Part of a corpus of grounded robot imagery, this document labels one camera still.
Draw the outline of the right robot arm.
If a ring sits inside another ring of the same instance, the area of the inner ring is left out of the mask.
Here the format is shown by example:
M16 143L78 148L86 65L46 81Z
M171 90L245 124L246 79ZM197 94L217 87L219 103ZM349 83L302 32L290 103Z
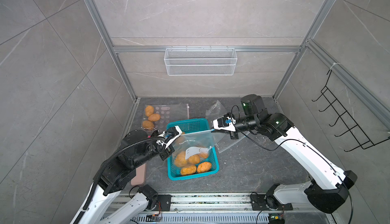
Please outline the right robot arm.
M349 190L357 176L353 171L344 171L320 153L294 124L283 114L270 114L261 96L244 96L241 105L245 116L237 119L230 112L216 122L230 132L231 138L249 132L262 135L283 148L308 172L310 180L300 184L274 184L266 193L265 201L270 209L285 204L311 204L316 209L331 214L351 199Z

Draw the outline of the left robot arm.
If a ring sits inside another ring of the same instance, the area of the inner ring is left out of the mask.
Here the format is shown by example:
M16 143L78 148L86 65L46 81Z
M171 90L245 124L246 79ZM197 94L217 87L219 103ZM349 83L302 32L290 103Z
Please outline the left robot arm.
M157 192L149 185L139 188L129 203L103 220L111 203L126 185L136 177L137 168L156 156L166 160L174 152L173 142L183 134L178 126L148 136L143 130L129 132L120 147L105 160L94 176L89 193L72 219L73 224L126 223L144 210L157 204Z

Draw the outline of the clear plastic bag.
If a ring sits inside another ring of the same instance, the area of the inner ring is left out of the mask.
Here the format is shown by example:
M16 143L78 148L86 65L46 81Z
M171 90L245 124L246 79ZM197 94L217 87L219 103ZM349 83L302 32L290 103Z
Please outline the clear plastic bag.
M215 145L219 153L227 151L243 139L242 137L240 139L232 138L232 135L236 132L233 129L232 119L219 100L206 110L205 118L208 120L211 129L216 128L217 133L223 133L222 139Z
M210 156L212 148L218 141L219 137L217 136L217 133L212 133L211 130L189 134L184 133L172 143L172 146L175 149L175 152L172 155L173 162L178 153L185 151L185 159L188 160L189 157L199 153L199 148L209 148Z

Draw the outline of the clear pink-print zipper bag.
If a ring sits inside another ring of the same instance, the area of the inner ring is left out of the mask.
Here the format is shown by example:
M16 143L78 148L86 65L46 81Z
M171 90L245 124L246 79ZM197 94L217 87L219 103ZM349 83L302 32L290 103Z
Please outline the clear pink-print zipper bag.
M142 128L142 122L144 120L148 120L148 117L145 116L145 107L144 106L143 113L142 113L142 120L141 120L141 129ZM151 134L154 130L163 131L167 128L168 124L171 122L176 122L180 120L187 120L190 118L190 107L189 104L166 104L166 105L151 105L154 107L154 113L160 114L161 119L159 121L153 122L154 123L154 129L152 130L146 130L149 134Z

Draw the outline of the wrinkled brown potato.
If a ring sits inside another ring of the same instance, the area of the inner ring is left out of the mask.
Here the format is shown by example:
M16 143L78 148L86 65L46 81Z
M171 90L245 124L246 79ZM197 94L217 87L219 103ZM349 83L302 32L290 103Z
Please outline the wrinkled brown potato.
M152 115L154 113L154 107L151 106L151 105L148 105L145 107L145 116L146 117L149 117L150 115Z

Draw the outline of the smooth brown potato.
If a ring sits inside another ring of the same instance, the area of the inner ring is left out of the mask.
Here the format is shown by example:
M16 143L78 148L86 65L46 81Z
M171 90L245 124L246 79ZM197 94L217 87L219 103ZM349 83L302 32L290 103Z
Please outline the smooth brown potato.
M185 159L185 151L182 151L176 155L174 165L179 168L183 168L187 165L187 160Z

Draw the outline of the wrinkled orange potato bottom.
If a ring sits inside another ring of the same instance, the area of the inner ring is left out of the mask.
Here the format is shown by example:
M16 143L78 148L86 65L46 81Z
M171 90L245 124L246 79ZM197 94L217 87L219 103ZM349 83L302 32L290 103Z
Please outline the wrinkled orange potato bottom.
M197 173L205 173L210 171L212 164L210 162L203 162L197 166Z

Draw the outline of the wrinkled tan potato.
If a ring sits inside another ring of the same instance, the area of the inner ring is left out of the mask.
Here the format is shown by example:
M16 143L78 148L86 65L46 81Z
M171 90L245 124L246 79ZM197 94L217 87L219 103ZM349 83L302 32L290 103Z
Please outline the wrinkled tan potato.
M152 130L152 129L154 129L154 123L152 121L149 121L149 120L144 120L142 122L142 128L146 129L146 130Z

